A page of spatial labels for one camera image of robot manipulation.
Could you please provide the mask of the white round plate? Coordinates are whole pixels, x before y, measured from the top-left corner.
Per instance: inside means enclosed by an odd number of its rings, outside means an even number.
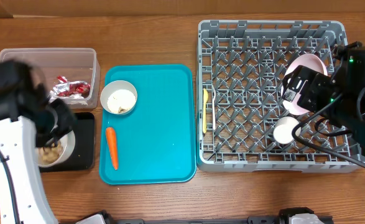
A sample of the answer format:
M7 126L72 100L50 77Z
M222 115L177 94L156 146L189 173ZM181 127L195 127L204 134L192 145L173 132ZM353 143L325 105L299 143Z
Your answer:
M318 73L322 73L324 75L327 75L327 69L325 67L325 64L321 61L319 57L317 57L314 54L304 54L299 57L297 57L287 68L287 71L285 75L288 75L292 73L299 65L303 65L305 67L308 67ZM282 101L282 104L286 110L289 111L290 114L295 116L300 116L308 112L308 110L303 109L297 105L297 101L300 97L300 94L298 94L293 102L289 101Z

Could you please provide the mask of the red silver foil wrapper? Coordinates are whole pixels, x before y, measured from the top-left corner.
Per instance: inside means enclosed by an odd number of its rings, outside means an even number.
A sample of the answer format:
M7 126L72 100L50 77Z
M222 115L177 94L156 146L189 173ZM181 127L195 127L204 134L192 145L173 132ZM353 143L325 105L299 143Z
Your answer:
M54 85L52 90L58 96L69 96L71 94L81 93L86 98L91 89L91 85L86 81L72 81L69 82L65 77L57 77L58 84Z

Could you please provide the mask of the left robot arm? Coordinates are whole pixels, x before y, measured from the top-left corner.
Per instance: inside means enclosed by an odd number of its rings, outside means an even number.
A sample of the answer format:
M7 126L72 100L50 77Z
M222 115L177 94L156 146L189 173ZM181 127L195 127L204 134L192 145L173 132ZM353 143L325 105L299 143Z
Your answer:
M0 63L1 223L57 223L38 166L38 147L51 146L72 131L76 117L61 99L50 101L35 84L32 67Z

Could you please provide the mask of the white cup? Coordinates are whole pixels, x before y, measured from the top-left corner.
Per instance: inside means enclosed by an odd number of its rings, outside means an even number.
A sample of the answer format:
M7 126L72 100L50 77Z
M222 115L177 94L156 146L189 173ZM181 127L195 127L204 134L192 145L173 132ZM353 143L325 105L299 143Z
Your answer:
M299 122L297 119L286 116L276 122L273 137L280 144L288 144L293 141L292 130Z

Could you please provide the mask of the white bowl with peanuts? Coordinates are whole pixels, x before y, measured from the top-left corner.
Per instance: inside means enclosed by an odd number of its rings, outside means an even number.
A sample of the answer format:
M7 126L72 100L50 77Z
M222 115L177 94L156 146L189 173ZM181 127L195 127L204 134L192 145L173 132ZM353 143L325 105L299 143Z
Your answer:
M62 137L57 145L40 147L36 149L39 167L52 167L65 162L73 153L76 144L76 137L73 131Z

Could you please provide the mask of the white plastic fork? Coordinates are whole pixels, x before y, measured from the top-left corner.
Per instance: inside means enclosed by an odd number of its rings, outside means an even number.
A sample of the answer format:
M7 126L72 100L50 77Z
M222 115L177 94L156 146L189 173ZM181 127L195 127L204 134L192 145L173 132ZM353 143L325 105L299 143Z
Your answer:
M215 133L216 131L216 112L215 112L215 100L216 100L216 92L215 92L215 88L212 85L211 86L211 92L212 92L212 98L211 98L211 105L212 105L212 128L213 128L213 132Z

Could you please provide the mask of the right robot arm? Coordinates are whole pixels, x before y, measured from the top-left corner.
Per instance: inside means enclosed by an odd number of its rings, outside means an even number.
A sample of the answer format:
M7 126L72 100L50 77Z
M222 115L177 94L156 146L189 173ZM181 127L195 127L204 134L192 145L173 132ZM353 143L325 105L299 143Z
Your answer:
M299 107L313 113L293 128L292 137L304 146L365 169L365 47L361 42L337 45L333 49L333 58L340 65L332 76L316 72L308 65L299 65L282 80L282 98L296 101ZM359 158L342 155L297 136L298 128L317 116L333 126L344 127L343 131L333 135L350 135L360 146Z

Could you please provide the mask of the yellow plastic spoon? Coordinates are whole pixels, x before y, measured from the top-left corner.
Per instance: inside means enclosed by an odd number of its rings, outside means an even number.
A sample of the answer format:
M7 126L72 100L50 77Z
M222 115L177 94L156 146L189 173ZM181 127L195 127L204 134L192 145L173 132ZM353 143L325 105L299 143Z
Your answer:
M203 118L202 118L202 132L206 134L207 132L207 124L206 124L206 104L208 102L208 91L206 88L203 89Z

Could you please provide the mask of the white napkin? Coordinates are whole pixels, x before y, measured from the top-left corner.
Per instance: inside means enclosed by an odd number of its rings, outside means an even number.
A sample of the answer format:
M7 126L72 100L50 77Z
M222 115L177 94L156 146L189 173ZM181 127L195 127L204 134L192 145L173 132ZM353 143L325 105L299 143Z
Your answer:
M87 105L86 99L82 96L81 93L71 94L69 96L58 96L53 90L49 92L50 101L53 101L57 98L63 100L66 104L69 105Z

